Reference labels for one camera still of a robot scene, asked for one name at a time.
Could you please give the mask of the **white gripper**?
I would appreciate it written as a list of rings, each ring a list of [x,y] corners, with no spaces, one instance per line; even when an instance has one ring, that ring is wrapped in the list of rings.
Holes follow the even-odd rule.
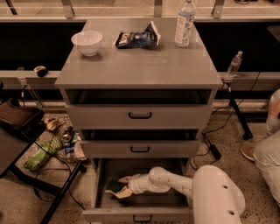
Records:
[[[119,179],[120,183],[128,184],[128,186],[122,187],[109,187],[105,190],[106,193],[111,193],[115,195],[118,199],[128,198],[134,194],[140,194],[148,191],[152,185],[150,177],[148,174],[136,174],[131,176],[126,176]]]

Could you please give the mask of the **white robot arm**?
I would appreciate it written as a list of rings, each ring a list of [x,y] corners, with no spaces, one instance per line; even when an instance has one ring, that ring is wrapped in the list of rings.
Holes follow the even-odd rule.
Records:
[[[171,188],[192,199],[195,224],[242,224],[245,197],[235,182],[213,165],[201,166],[193,178],[156,166],[146,174],[111,179],[105,192],[123,199],[144,192],[166,193]]]

